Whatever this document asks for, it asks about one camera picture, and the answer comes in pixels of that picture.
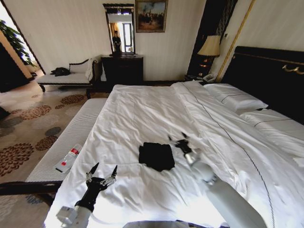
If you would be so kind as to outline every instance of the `chaise lounge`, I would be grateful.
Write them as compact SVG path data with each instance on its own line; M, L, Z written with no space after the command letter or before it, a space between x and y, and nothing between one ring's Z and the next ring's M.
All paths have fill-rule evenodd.
M81 63L70 63L71 74L67 76L55 76L46 74L37 79L37 83L45 92L44 85L54 86L92 86L100 80L102 74L101 56L87 59Z

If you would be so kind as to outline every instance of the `telephone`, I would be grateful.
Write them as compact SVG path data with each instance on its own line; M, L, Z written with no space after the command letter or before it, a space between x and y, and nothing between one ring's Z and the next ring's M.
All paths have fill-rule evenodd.
M203 80L208 83L214 82L215 79L216 79L216 76L213 74L209 74L209 75L206 75L203 77Z

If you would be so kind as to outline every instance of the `white bench cushion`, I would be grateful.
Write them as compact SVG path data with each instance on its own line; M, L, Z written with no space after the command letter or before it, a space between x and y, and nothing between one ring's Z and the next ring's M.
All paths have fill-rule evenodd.
M85 102L57 141L28 176L26 182L64 180L68 172L60 173L55 170L54 166L60 159L64 158L75 144L85 144L106 100L107 98L94 98Z
M74 73L66 76L44 75L36 80L37 83L50 83L50 84L89 84L85 73Z

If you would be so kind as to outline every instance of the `upholstered bench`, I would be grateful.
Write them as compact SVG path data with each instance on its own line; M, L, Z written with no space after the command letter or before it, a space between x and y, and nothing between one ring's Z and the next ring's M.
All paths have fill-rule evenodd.
M0 195L33 194L51 205L53 198L49 194L57 192L68 174L56 171L54 166L75 144L85 143L105 102L106 98L86 101L26 181L0 184Z
M97 80L100 80L103 72L101 56L87 59L81 63L70 63L70 75L55 76L51 74L43 75L36 82L45 92L44 85L53 86L92 86Z

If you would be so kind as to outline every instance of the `floor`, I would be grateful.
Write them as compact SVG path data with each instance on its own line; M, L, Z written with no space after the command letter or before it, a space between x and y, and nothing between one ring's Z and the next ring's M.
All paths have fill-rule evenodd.
M0 120L0 183L24 181L86 102L85 88L45 87L43 93L33 80L0 93L0 106L11 113ZM34 196L0 196L0 227L41 228L48 208Z

